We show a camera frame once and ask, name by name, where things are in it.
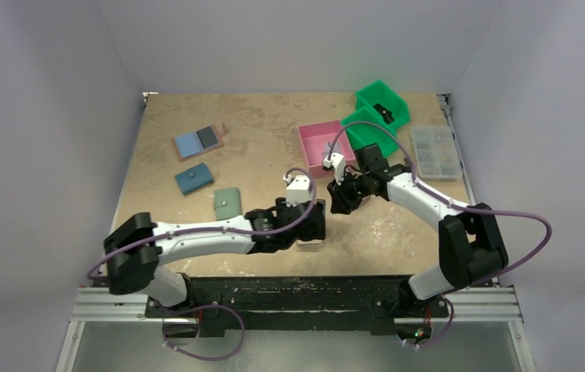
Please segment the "beige card holder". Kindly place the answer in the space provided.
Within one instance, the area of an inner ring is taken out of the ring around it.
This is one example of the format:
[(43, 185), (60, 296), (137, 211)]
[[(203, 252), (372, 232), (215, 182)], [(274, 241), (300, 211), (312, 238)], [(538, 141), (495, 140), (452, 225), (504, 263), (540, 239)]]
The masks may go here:
[(322, 249), (324, 242), (322, 240), (301, 241), (296, 242), (299, 251), (306, 253), (316, 253)]

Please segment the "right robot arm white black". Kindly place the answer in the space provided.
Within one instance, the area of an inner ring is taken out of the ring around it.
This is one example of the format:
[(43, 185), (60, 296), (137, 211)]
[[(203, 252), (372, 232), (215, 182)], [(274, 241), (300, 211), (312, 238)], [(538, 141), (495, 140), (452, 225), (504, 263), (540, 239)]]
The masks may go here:
[(355, 174), (339, 153), (326, 155), (322, 161), (334, 177), (327, 186), (333, 214), (348, 215), (364, 198), (377, 196), (406, 208), (438, 234), (437, 264), (401, 284), (398, 304), (404, 313), (417, 315), (428, 307), (430, 298), (469, 287), (508, 265), (499, 226), (488, 205), (451, 201), (414, 177), (409, 166), (389, 164), (376, 144), (357, 150), (355, 156)]

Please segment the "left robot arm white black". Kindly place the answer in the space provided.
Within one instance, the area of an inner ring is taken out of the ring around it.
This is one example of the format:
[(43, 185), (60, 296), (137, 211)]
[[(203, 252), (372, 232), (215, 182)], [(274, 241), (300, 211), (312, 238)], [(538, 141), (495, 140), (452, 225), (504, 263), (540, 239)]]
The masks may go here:
[(174, 316), (194, 309), (191, 284), (167, 269), (178, 260), (214, 254), (276, 253), (297, 241), (326, 238), (325, 200), (254, 209), (231, 219), (197, 224), (154, 222), (148, 212), (131, 216), (103, 242), (106, 282), (111, 294), (142, 293), (156, 299)]

